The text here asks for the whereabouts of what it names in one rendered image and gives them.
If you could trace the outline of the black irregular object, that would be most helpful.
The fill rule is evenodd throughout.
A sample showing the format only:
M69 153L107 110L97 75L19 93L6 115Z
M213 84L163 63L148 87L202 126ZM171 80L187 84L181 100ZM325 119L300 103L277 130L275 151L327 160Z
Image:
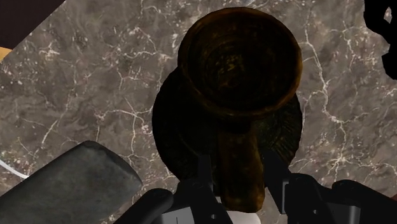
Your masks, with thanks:
M390 45L382 56L386 74L397 80L397 0L364 0L366 27L381 35Z

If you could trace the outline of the dark brown handled jug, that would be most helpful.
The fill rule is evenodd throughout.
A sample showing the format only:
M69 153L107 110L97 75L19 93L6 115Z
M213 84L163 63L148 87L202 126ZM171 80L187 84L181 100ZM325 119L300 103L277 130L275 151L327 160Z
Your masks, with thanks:
M302 135L296 95L302 54L278 19L246 7L224 8L196 21L178 64L153 106L162 162L179 180L197 176L211 158L214 194L229 210L255 213L265 198L268 150L290 164Z

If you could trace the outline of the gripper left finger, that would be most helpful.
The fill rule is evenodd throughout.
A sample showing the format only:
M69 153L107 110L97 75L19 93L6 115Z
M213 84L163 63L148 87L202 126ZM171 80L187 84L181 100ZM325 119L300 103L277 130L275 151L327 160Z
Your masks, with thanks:
M175 193L147 191L114 224L233 224L213 194L209 155L198 157L197 174L180 181Z

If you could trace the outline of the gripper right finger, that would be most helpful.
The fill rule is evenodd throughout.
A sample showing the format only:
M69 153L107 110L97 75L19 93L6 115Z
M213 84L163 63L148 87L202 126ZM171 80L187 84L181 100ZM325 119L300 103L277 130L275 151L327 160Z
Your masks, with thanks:
M348 179L327 188L272 150L263 152L263 178L288 224L397 224L396 200Z

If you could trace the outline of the dark grey rounded slab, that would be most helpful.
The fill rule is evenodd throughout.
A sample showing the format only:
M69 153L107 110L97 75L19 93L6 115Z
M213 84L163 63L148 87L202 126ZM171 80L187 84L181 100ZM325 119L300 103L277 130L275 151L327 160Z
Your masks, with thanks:
M141 187L124 159L84 141L0 196L0 224L100 224Z

